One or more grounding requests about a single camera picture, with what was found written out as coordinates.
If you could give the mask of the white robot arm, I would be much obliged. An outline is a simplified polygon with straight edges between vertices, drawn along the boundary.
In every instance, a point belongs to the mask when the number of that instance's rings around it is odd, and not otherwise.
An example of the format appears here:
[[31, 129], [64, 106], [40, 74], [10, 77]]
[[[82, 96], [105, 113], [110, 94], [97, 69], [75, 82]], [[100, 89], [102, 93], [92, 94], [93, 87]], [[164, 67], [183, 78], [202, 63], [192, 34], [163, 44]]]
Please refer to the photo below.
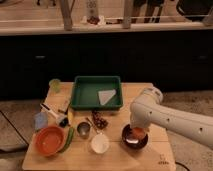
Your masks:
[[213, 150], [213, 117], [168, 108], [162, 100], [158, 88], [145, 88], [130, 105], [130, 126], [148, 128], [153, 123]]

